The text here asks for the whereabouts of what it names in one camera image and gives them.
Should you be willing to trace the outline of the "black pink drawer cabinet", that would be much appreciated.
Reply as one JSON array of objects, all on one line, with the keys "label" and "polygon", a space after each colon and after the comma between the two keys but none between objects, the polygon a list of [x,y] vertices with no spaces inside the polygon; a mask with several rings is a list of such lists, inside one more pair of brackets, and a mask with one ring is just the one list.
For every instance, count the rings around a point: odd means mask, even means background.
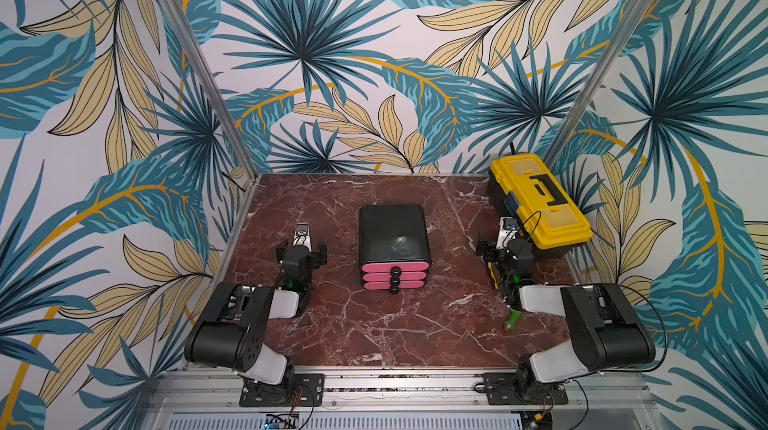
[{"label": "black pink drawer cabinet", "polygon": [[[432,258],[424,209],[419,204],[367,205],[359,210],[358,262],[362,286],[362,266],[378,262],[424,261]],[[402,273],[393,269],[393,275]],[[390,282],[401,280],[392,278]]]}]

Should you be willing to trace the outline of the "pink top drawer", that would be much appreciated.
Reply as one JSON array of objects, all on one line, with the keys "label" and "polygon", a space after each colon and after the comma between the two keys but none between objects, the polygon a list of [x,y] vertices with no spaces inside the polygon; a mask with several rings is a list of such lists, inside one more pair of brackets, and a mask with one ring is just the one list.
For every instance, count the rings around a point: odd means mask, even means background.
[{"label": "pink top drawer", "polygon": [[362,266],[365,273],[390,273],[393,269],[399,269],[401,272],[426,272],[430,267],[428,262],[378,262],[367,263]]}]

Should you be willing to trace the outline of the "pink bottom drawer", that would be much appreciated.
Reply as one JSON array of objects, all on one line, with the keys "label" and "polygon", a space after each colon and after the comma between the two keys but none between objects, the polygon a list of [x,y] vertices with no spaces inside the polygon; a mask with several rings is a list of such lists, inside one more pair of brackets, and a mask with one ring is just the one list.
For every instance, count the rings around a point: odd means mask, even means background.
[{"label": "pink bottom drawer", "polygon": [[388,291],[392,294],[398,294],[402,290],[419,289],[425,286],[423,280],[407,280],[399,283],[390,281],[366,282],[363,288],[368,291]]}]

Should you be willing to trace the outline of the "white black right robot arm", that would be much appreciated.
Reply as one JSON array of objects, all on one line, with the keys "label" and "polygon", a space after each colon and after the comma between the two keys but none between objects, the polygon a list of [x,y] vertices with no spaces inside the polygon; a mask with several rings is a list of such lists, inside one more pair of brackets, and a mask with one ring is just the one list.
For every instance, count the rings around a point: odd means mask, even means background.
[{"label": "white black right robot arm", "polygon": [[519,391],[605,370],[635,370],[655,360],[656,346],[619,285],[538,283],[526,239],[480,237],[475,254],[510,309],[509,328],[525,313],[562,317],[567,326],[566,341],[521,358],[514,380]]}]

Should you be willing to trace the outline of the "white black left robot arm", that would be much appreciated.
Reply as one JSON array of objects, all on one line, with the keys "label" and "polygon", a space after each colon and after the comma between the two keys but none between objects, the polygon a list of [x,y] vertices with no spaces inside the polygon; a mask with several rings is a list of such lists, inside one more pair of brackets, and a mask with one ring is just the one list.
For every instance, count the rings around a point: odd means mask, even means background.
[{"label": "white black left robot arm", "polygon": [[266,343],[271,320],[296,319],[309,306],[313,272],[327,264],[324,243],[281,245],[281,273],[274,286],[219,283],[188,335],[184,358],[190,363],[232,370],[246,380],[291,385],[289,358]]}]

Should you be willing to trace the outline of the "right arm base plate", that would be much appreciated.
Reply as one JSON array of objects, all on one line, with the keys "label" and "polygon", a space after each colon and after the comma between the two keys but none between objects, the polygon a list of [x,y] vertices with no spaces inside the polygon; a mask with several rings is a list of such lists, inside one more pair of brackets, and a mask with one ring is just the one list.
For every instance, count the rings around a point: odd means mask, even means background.
[{"label": "right arm base plate", "polygon": [[481,375],[489,405],[540,405],[543,407],[565,405],[569,402],[564,384],[525,381],[516,373],[491,372]]}]

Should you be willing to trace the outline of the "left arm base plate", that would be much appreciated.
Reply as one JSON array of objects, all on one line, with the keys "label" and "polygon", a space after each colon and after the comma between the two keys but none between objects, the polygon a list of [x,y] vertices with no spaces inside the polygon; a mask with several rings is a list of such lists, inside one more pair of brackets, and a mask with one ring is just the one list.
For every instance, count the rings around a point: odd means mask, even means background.
[{"label": "left arm base plate", "polygon": [[324,395],[325,375],[295,374],[277,385],[243,379],[239,406],[243,408],[318,407]]}]

